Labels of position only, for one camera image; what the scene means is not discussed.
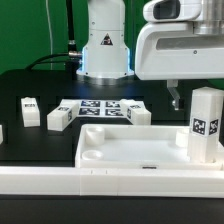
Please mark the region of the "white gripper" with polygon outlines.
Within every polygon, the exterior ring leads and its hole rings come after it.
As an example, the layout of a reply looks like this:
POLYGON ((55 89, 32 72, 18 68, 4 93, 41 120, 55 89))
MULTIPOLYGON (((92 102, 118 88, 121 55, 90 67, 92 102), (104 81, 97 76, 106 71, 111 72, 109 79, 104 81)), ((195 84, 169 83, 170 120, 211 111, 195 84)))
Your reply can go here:
POLYGON ((147 23, 137 38, 135 73, 141 80, 168 80, 172 105, 183 110, 177 80, 224 78, 224 36, 195 35, 192 22, 147 23))

